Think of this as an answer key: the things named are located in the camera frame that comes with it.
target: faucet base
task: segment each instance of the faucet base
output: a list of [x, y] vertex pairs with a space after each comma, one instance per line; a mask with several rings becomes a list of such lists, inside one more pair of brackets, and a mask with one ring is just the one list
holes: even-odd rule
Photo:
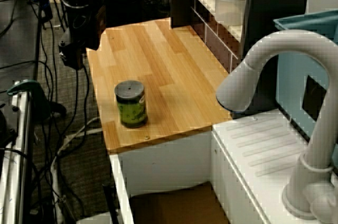
[[325, 169], [311, 167], [306, 163], [304, 155], [304, 153], [300, 155], [290, 181], [283, 189], [282, 201], [285, 208], [294, 216], [313, 220], [317, 219], [317, 216], [311, 204], [329, 189], [333, 193], [331, 188], [333, 186], [330, 183], [333, 165]]
[[284, 187], [283, 189], [283, 194], [281, 197], [283, 204], [286, 208], [286, 210], [288, 210], [289, 213], [291, 213], [292, 215], [303, 219], [303, 220], [314, 220], [316, 219], [316, 217], [313, 216], [313, 214], [311, 212], [306, 212], [306, 211], [302, 211], [300, 209], [295, 208], [290, 201], [287, 199], [287, 186]]

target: tile backsplash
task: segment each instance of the tile backsplash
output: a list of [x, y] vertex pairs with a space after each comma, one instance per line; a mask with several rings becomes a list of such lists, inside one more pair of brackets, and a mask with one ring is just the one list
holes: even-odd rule
[[236, 68], [239, 42], [198, 0], [191, 7], [191, 26], [228, 73]]

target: shelf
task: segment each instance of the shelf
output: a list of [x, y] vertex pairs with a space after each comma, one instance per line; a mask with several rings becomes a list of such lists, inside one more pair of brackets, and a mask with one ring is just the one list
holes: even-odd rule
[[[198, 0], [202, 3], [203, 6], [213, 15], [215, 16], [215, 0]], [[238, 41], [241, 41], [242, 36], [242, 25], [239, 26], [227, 26], [224, 27], [229, 31], [229, 33]]]

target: plastic jar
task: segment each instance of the plastic jar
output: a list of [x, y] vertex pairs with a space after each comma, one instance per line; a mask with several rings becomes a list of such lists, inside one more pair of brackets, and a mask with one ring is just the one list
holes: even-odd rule
[[136, 128], [146, 124], [148, 116], [141, 82], [127, 80], [119, 83], [115, 87], [115, 96], [122, 125]]
[[246, 0], [216, 0], [215, 19], [222, 25], [243, 24]]

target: white container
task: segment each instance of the white container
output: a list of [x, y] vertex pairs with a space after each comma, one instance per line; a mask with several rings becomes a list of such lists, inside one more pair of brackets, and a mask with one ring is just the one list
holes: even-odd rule
[[215, 19], [227, 26], [242, 25], [246, 0], [216, 0]]

